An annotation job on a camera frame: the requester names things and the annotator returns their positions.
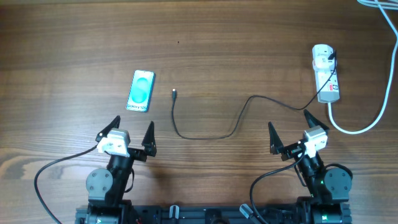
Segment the smartphone with teal screen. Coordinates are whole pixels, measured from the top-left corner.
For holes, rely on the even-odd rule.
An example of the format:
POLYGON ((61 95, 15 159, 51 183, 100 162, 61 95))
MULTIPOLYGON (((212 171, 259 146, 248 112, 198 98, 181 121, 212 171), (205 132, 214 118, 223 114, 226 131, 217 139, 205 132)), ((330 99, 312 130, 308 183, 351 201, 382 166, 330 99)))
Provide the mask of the smartphone with teal screen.
POLYGON ((133 74, 126 109, 147 112, 155 81, 155 73, 147 70, 136 70, 133 74))

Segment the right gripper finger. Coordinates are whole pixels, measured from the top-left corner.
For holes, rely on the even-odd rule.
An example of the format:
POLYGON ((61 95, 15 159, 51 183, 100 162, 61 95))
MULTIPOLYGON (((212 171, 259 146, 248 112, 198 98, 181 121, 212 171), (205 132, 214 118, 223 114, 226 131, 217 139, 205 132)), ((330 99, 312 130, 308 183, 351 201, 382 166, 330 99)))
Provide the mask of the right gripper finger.
POLYGON ((284 148, 284 145, 271 122, 268 122, 268 128, 270 136, 270 153, 280 154, 284 148))
POLYGON ((308 110, 304 110, 303 113, 307 121, 307 124, 310 128, 314 128, 315 126, 320 126, 326 132, 326 134, 328 134, 330 129, 327 125, 325 125, 316 117, 314 117, 314 115, 312 115, 308 110))

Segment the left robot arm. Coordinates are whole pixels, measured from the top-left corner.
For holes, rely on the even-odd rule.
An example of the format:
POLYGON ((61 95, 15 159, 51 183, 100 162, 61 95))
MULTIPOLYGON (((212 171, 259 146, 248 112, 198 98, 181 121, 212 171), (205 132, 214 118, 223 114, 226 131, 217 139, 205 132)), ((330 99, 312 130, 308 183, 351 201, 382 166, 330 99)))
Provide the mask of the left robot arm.
POLYGON ((129 133, 120 129, 121 117, 101 130, 96 137, 96 148, 110 155, 104 169, 95 169, 86 178, 88 207, 76 212, 75 223, 141 223, 141 218, 130 200, 123 199, 132 188, 127 187, 134 176, 134 161, 145 162, 157 153, 154 122, 150 122, 141 145, 143 149, 129 147, 129 133))

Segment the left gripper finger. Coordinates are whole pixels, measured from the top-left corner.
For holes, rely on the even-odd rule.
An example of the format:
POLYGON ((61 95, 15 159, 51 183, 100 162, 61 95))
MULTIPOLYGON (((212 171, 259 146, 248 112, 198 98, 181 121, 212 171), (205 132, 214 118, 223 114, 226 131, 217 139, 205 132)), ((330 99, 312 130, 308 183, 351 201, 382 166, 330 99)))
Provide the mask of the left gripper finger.
POLYGON ((121 117, 120 115, 117 115, 112 122, 110 122, 104 129, 102 129, 96 136, 95 141, 96 142, 100 142, 103 138, 105 138, 109 132, 113 129, 113 128, 119 128, 121 122, 121 117))
POLYGON ((147 128, 144 139, 142 140, 142 146, 144 146, 144 152, 151 157, 155 157, 157 154, 157 148, 155 143, 155 127, 154 122, 151 121, 149 127, 147 128))

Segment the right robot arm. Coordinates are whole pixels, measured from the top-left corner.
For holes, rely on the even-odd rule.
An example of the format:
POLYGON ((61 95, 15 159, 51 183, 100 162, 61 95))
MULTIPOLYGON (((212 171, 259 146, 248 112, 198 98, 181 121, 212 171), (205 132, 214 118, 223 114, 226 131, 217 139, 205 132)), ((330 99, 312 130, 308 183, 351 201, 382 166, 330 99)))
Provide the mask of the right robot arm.
POLYGON ((309 128, 301 140, 284 146, 272 123, 268 124, 270 153, 283 161, 293 159, 301 184, 310 193, 295 203, 270 205, 262 216, 271 223, 351 223, 349 192, 353 173, 341 164, 325 165, 319 151, 326 147, 329 127, 304 111, 309 128))

